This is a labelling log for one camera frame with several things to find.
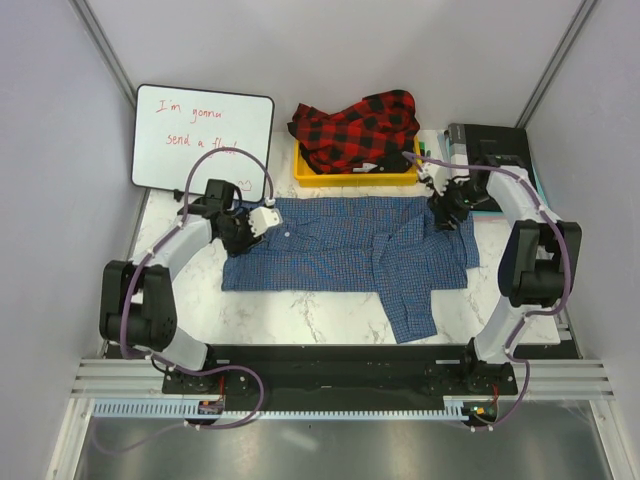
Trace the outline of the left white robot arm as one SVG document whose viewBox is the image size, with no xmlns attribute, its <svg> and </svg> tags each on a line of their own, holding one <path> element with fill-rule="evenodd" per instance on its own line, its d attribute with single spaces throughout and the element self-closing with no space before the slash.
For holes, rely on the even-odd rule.
<svg viewBox="0 0 640 480">
<path fill-rule="evenodd" d="M 146 356 L 185 370 L 185 382 L 208 393 L 219 369 L 206 360 L 209 347 L 178 326 L 173 282 L 191 259 L 218 239 L 227 255 L 257 245 L 282 223 L 275 201 L 248 208 L 238 187 L 210 180 L 205 193 L 186 200 L 169 229 L 146 251 L 127 261 L 113 260 L 103 271 L 99 332 L 119 346 L 125 359 Z"/>
</svg>

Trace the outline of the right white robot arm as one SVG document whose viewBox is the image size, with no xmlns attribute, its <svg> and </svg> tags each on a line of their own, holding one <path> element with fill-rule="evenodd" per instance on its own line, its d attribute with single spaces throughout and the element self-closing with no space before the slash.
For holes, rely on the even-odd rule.
<svg viewBox="0 0 640 480">
<path fill-rule="evenodd" d="M 472 165 L 427 158 L 421 161 L 419 177 L 433 190 L 429 207 L 438 229 L 457 229 L 486 200 L 495 201 L 511 228 L 497 273 L 500 299 L 471 342 L 476 359 L 457 371 L 465 391 L 481 393 L 494 381 L 490 364 L 514 359 L 530 321 L 564 309 L 582 230 L 544 205 L 517 156 L 486 155 Z"/>
</svg>

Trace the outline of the blue checkered long sleeve shirt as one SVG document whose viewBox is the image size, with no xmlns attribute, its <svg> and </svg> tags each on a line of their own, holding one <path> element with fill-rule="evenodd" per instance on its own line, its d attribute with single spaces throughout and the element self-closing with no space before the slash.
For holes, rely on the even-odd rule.
<svg viewBox="0 0 640 480">
<path fill-rule="evenodd" d="M 434 290 L 480 264 L 472 221 L 439 230 L 424 197 L 283 198 L 283 223 L 228 258 L 222 290 L 375 293 L 399 343 L 437 333 Z"/>
</svg>

